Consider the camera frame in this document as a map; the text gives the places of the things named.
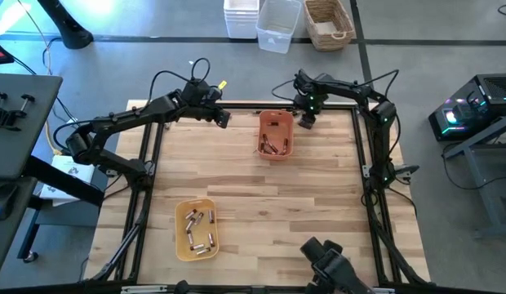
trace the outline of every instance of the concrete floor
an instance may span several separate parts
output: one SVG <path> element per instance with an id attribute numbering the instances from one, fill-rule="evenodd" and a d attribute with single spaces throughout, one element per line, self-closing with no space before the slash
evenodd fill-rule
<path id="1" fill-rule="evenodd" d="M 402 120 L 405 161 L 421 166 L 411 189 L 432 280 L 442 286 L 506 292 L 506 238 L 481 241 L 472 238 L 475 229 L 489 225 L 482 201 L 477 192 L 457 189 L 447 180 L 438 156 L 443 146 L 434 140 L 427 122 L 428 115 L 474 74 L 506 73 L 506 44 L 453 42 L 506 41 L 506 16 L 496 12 L 506 0 L 357 1 L 368 44 L 378 43 L 374 40 L 451 42 L 442 44 L 445 46 L 419 46 L 413 42 L 403 46 L 353 44 L 330 53 L 317 52 L 310 44 L 293 44 L 287 55 L 261 51 L 254 43 L 137 42 L 137 38 L 129 38 L 127 42 L 95 42 L 82 50 L 70 51 L 61 42 L 55 42 L 51 49 L 52 69 L 64 78 L 60 98 L 79 119 L 123 110 L 128 99 L 147 96 L 150 80 L 158 70 L 188 75 L 189 62 L 201 56 L 211 61 L 209 82 L 228 81 L 226 100 L 274 100 L 269 94 L 271 88 L 290 79 L 299 68 L 310 74 L 326 72 L 346 81 L 362 81 L 369 72 L 375 77 L 400 69 L 389 99 L 396 103 Z M 44 33 L 57 33 L 37 3 L 26 2 L 33 4 L 32 13 Z M 222 1 L 104 0 L 96 7 L 92 0 L 62 2 L 97 35 L 226 36 Z M 351 14 L 356 1 L 343 3 Z M 21 39 L 34 31 L 26 17 L 10 30 L 21 34 Z M 295 36 L 307 36 L 302 20 Z M 0 43 L 34 70 L 44 73 L 41 42 L 0 39 Z M 360 48 L 362 56 L 363 49 L 367 51 L 366 68 L 362 68 Z M 0 65 L 0 72 L 25 73 L 19 65 Z M 381 91 L 385 85 L 386 81 L 375 84 Z M 181 86 L 178 80 L 164 77 L 155 93 L 158 96 Z M 281 89 L 281 93 L 290 96 L 291 87 Z M 52 128 L 60 125 L 53 116 L 50 123 Z M 115 140 L 111 140 L 109 149 L 114 146 Z M 51 159 L 43 137 L 33 153 Z M 461 185 L 473 184 L 465 164 L 449 165 Z M 0 288 L 76 282 L 94 230 L 42 227 L 34 245 L 41 257 L 25 265 L 15 255 L 29 215 L 31 212 L 27 212 L 0 273 Z"/>

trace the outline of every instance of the woven basket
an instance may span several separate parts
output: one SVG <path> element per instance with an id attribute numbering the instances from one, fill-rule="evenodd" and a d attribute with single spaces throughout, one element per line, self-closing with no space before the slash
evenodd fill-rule
<path id="1" fill-rule="evenodd" d="M 354 37 L 353 22 L 340 0 L 305 0 L 306 27 L 319 51 L 345 47 Z"/>

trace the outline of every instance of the black desk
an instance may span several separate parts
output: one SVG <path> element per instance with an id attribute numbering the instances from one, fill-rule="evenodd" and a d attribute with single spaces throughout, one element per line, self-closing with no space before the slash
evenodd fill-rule
<path id="1" fill-rule="evenodd" d="M 25 108 L 26 117 L 16 120 L 15 126 L 20 128 L 20 131 L 0 128 L 0 183 L 5 180 L 14 181 L 20 188 L 22 187 L 20 189 L 22 191 L 16 195 L 16 204 L 12 214 L 7 220 L 0 221 L 0 268 L 26 208 L 30 206 L 38 210 L 42 206 L 40 198 L 29 197 L 32 195 L 37 180 L 97 207 L 104 199 L 104 191 L 63 173 L 31 155 L 61 83 L 60 77 L 0 73 L 0 92 L 8 95 L 7 100 L 1 103 L 2 108 L 21 109 L 24 103 L 21 99 L 23 94 L 35 98 L 35 101 L 28 103 Z M 19 258 L 26 259 L 30 253 L 29 249 L 35 238 L 35 234 L 30 232 L 32 232 L 31 229 L 21 248 Z"/>

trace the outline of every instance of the wooden table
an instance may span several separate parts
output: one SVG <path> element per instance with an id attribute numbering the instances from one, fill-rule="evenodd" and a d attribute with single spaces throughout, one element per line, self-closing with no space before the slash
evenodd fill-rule
<path id="1" fill-rule="evenodd" d="M 142 105 L 143 100 L 130 100 L 128 108 Z M 324 111 L 312 130 L 295 126 L 291 157 L 270 162 L 255 152 L 258 115 L 231 112 L 227 129 L 181 119 L 165 133 L 139 283 L 186 279 L 191 284 L 304 286 L 313 271 L 300 246 L 315 236 L 342 245 L 358 276 L 376 285 L 351 113 Z M 123 132 L 117 154 L 137 158 L 143 130 Z M 399 146 L 392 157 L 395 164 L 401 162 Z M 120 180 L 108 193 L 125 185 Z M 410 196 L 407 186 L 393 188 Z M 123 192 L 104 202 L 85 278 L 96 274 L 118 247 L 129 195 Z M 413 207 L 393 192 L 387 195 L 397 247 L 429 280 Z M 180 261 L 175 255 L 175 205 L 204 197 L 216 202 L 220 251 L 209 260 Z M 391 277 L 387 252 L 384 263 Z"/>

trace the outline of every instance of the orange plastic container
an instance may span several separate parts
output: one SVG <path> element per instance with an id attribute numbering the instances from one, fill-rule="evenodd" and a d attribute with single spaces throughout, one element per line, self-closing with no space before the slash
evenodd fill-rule
<path id="1" fill-rule="evenodd" d="M 262 152 L 264 135 L 278 152 Z M 287 140 L 286 152 L 282 155 L 284 142 Z M 293 114 L 281 110 L 265 110 L 260 113 L 259 141 L 256 147 L 260 158 L 268 160 L 286 160 L 293 153 Z"/>
<path id="2" fill-rule="evenodd" d="M 199 213 L 204 213 L 204 216 L 201 219 L 201 222 L 198 225 L 193 225 L 191 227 L 191 233 L 193 236 L 193 245 L 189 244 L 188 234 L 186 233 L 186 226 L 189 223 L 189 220 L 186 220 L 185 217 L 188 215 L 193 209 L 196 209 L 197 212 L 194 214 L 194 218 L 197 218 Z M 210 224 L 209 211 L 213 211 L 213 220 L 214 222 Z M 177 257 L 179 257 L 182 261 L 200 261 L 207 258 L 212 258 L 219 251 L 219 237 L 217 234 L 217 211 L 215 209 L 215 203 L 208 198 L 194 199 L 183 201 L 177 204 L 175 208 L 175 251 Z M 211 233 L 213 236 L 213 241 L 215 246 L 211 247 L 210 239 L 208 234 Z M 204 248 L 211 248 L 210 252 L 203 253 L 201 255 L 197 255 L 197 251 L 201 250 L 191 250 L 190 246 L 195 246 L 198 244 L 204 244 Z"/>

